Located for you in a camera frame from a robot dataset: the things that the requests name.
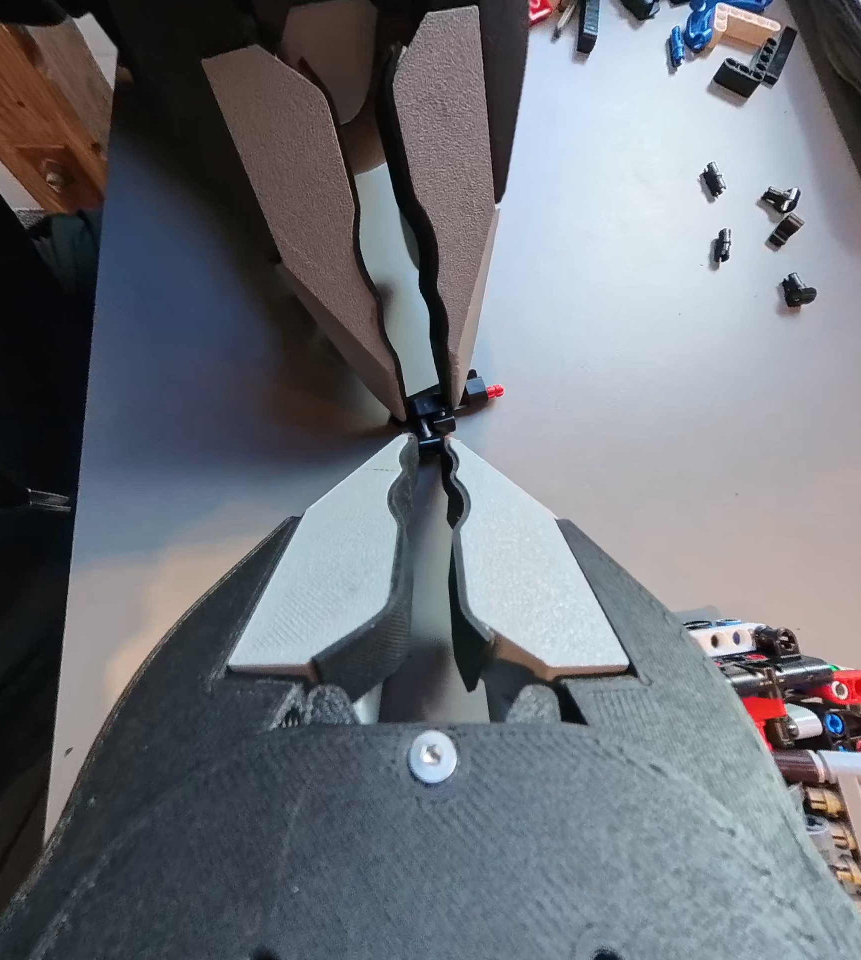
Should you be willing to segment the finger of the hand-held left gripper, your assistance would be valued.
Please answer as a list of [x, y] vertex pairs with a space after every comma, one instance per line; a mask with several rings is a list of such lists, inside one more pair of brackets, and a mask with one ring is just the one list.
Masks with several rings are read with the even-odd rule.
[[313, 68], [260, 45], [201, 62], [291, 292], [364, 386], [408, 417], [400, 360], [361, 249], [361, 204], [337, 111]]
[[441, 393], [467, 386], [500, 211], [477, 6], [428, 11], [389, 61], [392, 179], [418, 250]]

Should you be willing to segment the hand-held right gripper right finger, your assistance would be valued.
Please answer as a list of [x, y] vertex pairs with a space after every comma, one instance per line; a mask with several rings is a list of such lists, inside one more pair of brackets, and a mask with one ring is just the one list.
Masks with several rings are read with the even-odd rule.
[[558, 517], [465, 443], [447, 440], [452, 649], [467, 690], [495, 671], [554, 684], [618, 676], [629, 655]]

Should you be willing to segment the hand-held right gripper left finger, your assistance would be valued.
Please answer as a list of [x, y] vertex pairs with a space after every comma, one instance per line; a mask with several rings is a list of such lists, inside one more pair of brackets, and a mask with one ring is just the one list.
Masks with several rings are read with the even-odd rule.
[[244, 621], [228, 669], [369, 695], [408, 654], [413, 434], [390, 440], [312, 503]]

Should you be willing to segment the black hinged brick piece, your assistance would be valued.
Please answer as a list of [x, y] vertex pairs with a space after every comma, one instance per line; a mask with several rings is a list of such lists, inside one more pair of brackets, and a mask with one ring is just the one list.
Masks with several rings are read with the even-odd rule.
[[407, 398], [406, 417], [400, 422], [400, 428], [415, 438], [419, 461], [438, 456], [444, 449], [445, 439], [455, 432], [462, 418], [485, 409], [495, 401], [487, 399], [485, 389], [488, 385], [485, 378], [472, 368], [461, 396], [454, 404], [446, 400], [439, 385]]

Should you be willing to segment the grey desk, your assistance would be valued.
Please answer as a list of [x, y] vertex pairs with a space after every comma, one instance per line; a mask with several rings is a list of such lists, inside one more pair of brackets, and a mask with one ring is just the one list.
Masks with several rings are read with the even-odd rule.
[[[861, 668], [861, 178], [807, 48], [746, 103], [683, 11], [531, 35], [461, 440], [673, 611]], [[117, 85], [45, 829], [153, 645], [387, 439], [339, 357]], [[715, 162], [722, 197], [704, 191]], [[804, 226], [773, 252], [770, 186]], [[720, 229], [729, 262], [710, 263]], [[785, 306], [790, 272], [816, 300]]]

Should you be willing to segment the person's left hand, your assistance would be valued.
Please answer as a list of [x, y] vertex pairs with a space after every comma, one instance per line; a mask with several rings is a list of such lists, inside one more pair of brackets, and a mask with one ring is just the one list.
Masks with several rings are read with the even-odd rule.
[[380, 124], [382, 117], [374, 113], [358, 114], [338, 129], [341, 149], [350, 180], [377, 169], [388, 162], [397, 162], [402, 150], [400, 130], [396, 124]]

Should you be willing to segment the blue curved brick piece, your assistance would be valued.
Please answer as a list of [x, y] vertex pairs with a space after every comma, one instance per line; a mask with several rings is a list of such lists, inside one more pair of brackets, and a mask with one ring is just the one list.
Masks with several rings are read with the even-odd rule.
[[714, 33], [715, 17], [720, 4], [728, 1], [690, 1], [689, 13], [681, 36], [688, 51], [700, 54], [709, 48]]

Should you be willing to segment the black angled brick beam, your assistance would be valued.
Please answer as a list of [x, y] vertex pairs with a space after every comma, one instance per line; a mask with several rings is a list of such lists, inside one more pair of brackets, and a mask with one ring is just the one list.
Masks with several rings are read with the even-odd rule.
[[761, 86], [773, 88], [779, 81], [797, 41], [798, 32], [785, 27], [767, 38], [749, 63], [727, 57], [713, 75], [712, 82], [741, 101], [748, 100]]

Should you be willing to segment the tan angled brick beam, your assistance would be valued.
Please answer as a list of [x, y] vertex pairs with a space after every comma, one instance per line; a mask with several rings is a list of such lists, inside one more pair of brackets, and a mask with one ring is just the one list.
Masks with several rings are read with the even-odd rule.
[[783, 25], [761, 14], [717, 3], [711, 18], [711, 35], [705, 50], [714, 49], [720, 42], [761, 47], [766, 41], [777, 38]]

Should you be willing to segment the toy brick car model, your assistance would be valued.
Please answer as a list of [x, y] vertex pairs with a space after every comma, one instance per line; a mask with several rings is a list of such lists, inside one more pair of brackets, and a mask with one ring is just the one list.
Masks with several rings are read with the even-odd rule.
[[811, 842], [861, 916], [861, 670], [803, 653], [789, 628], [680, 618], [742, 702]]

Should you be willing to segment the cluster of black connector pieces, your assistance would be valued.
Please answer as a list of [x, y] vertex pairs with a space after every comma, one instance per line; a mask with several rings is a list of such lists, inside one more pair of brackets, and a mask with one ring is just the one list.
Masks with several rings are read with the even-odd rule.
[[[710, 200], [715, 201], [725, 194], [726, 182], [720, 166], [709, 162], [701, 171], [700, 179], [705, 193]], [[802, 191], [797, 186], [781, 189], [769, 186], [759, 198], [759, 206], [774, 214], [777, 219], [771, 226], [770, 233], [763, 241], [763, 245], [771, 252], [777, 253], [784, 249], [789, 241], [804, 227], [804, 220], [797, 212]], [[719, 268], [729, 262], [733, 249], [733, 231], [729, 227], [721, 228], [712, 238], [710, 245], [710, 263], [713, 268]], [[780, 282], [784, 305], [794, 310], [811, 305], [818, 297], [818, 289], [807, 284], [797, 271], [791, 271]]]

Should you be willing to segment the wooden frame beam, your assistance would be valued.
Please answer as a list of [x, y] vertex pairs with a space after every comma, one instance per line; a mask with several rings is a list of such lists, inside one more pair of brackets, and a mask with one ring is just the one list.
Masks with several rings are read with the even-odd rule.
[[113, 102], [76, 18], [0, 22], [0, 163], [44, 211], [103, 206]]

